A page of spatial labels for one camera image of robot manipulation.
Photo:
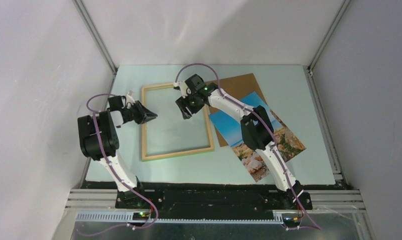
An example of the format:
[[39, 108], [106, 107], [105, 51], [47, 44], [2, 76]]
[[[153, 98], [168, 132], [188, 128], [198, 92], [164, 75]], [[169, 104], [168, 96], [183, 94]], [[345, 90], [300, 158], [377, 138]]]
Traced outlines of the seaside landscape photo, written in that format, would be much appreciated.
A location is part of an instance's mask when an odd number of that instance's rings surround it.
[[[304, 144], [263, 102], [256, 92], [248, 94], [241, 100], [243, 104], [256, 108], [254, 112], [260, 117], [268, 116], [269, 122], [267, 125], [276, 139], [277, 150], [284, 162], [290, 161], [306, 150]], [[245, 116], [243, 120], [235, 120], [225, 112], [218, 110], [218, 112], [210, 114], [209, 119], [218, 128], [225, 141], [256, 183], [270, 176], [270, 171], [262, 157], [250, 148], [265, 147], [268, 142], [273, 140], [255, 115], [248, 112], [248, 116]]]

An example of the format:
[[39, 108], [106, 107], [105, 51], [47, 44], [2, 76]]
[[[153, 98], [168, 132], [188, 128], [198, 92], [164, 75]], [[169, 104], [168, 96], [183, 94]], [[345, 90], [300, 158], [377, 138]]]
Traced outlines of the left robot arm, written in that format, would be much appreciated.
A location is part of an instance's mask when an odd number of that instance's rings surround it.
[[86, 106], [101, 96], [108, 96], [106, 110], [91, 109], [92, 115], [77, 119], [80, 149], [85, 157], [100, 163], [109, 172], [120, 198], [128, 197], [127, 201], [134, 208], [142, 208], [147, 202], [147, 194], [141, 191], [138, 177], [129, 170], [119, 154], [120, 141], [116, 129], [130, 122], [142, 125], [158, 115], [129, 94], [97, 94], [87, 101]]

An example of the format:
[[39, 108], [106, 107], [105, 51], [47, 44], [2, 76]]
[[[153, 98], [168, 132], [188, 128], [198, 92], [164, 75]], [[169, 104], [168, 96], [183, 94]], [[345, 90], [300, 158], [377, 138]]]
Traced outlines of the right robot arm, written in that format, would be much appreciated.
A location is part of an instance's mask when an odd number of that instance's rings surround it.
[[173, 88], [181, 93], [176, 104], [185, 120], [204, 106], [209, 106], [238, 122], [243, 142], [262, 158], [274, 178], [276, 187], [282, 192], [279, 196], [280, 204], [286, 209], [293, 209], [299, 204], [304, 189], [279, 153], [272, 123], [263, 106], [244, 104], [225, 92], [218, 83], [206, 84], [197, 74], [185, 81], [176, 80]]

